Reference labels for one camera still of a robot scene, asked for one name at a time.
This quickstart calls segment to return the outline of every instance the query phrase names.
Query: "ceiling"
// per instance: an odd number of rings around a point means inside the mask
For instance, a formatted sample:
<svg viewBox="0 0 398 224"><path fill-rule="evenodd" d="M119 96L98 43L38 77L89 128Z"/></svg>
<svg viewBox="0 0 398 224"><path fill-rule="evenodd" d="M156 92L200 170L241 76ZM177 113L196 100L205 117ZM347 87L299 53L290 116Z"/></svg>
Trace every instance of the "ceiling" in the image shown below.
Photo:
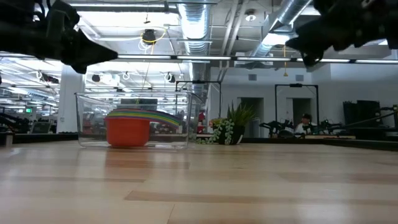
<svg viewBox="0 0 398 224"><path fill-rule="evenodd" d="M66 1L69 3L82 3L81 1ZM142 4L153 1L133 1L133 0L107 0L91 1L97 4L102 2L126 2ZM179 0L169 1L169 3L182 2ZM231 11L232 1L219 0L212 4L210 16L210 55L220 55L223 45L226 24ZM238 29L238 35L234 41L231 54L247 53L255 49L262 41L262 25L266 15L278 10L280 1L276 0L252 0L246 5L246 9L254 9L256 19L254 21L242 20ZM235 18L239 16L238 6ZM181 21L176 14L165 13L146 13L144 12L79 12L81 20L78 23L79 28L89 37L89 39L117 51L120 54L156 54L156 55L183 55L185 53L184 39ZM304 14L300 16L294 26L300 26L313 19L317 12L309 7ZM141 44L141 35L146 29L154 29L158 40L153 46ZM293 49L284 49L283 47L274 47L271 50L274 57L299 57L299 53ZM385 45L373 43L361 49L349 48L344 52L336 53L329 50L326 55L328 58L384 58L391 54L391 51ZM24 60L20 58L1 58L0 70L2 82L15 85L32 86L27 89L34 96L47 96L50 101L57 101L59 97L59 85L40 81L38 71L59 79L61 82L62 63L54 60ZM272 68L283 68L284 63L275 63ZM302 68L301 63L295 63L290 68ZM243 73L244 79L247 79L247 73L240 72L242 68L229 68L226 74L235 76ZM105 62L88 67L86 76L86 87L88 91L101 91L99 86L118 85L120 87L174 87L174 83L165 81L166 74L172 74L176 80L191 80L189 72L189 63L145 63L145 62ZM91 80L93 75L101 75L103 79L100 82ZM14 91L13 95L23 95L23 91Z"/></svg>

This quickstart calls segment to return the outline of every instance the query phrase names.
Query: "wooden table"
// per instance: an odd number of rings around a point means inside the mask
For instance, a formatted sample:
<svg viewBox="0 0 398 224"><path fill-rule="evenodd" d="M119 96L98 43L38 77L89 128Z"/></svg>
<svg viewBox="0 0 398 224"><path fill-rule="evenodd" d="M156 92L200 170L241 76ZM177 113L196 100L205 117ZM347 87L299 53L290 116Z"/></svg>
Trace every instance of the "wooden table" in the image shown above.
<svg viewBox="0 0 398 224"><path fill-rule="evenodd" d="M398 223L398 154L324 145L0 149L1 224Z"/></svg>

